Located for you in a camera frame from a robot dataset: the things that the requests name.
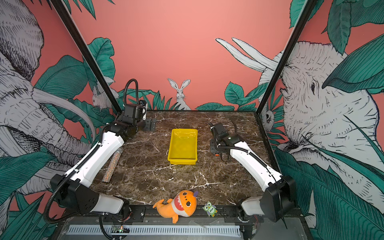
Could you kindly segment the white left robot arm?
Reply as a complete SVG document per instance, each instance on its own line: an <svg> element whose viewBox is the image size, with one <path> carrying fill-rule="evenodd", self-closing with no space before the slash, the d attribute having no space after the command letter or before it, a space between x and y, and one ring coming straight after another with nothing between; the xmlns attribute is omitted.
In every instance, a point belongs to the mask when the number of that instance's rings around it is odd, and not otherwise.
<svg viewBox="0 0 384 240"><path fill-rule="evenodd" d="M55 224L77 215L109 214L119 222L130 219L130 202L124 198L99 194L90 189L93 180L109 158L138 131L156 129L155 118L139 121L131 125L124 121L107 124L92 149L65 174L56 174L51 179L53 194L45 207L43 217L48 224ZM59 219L50 218L52 203L69 209L72 213Z"/></svg>

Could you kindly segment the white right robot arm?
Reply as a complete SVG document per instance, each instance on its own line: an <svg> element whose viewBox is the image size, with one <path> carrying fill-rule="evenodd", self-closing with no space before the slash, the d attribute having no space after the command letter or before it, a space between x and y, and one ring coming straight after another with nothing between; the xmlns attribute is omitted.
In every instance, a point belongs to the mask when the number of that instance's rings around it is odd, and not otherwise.
<svg viewBox="0 0 384 240"><path fill-rule="evenodd" d="M250 197L240 203L240 210L247 216L260 215L272 222L284 219L285 214L297 207L297 185L290 176L284 176L263 161L237 131L229 133L221 123L210 125L213 139L211 152L228 154L237 160L259 184L263 195Z"/></svg>

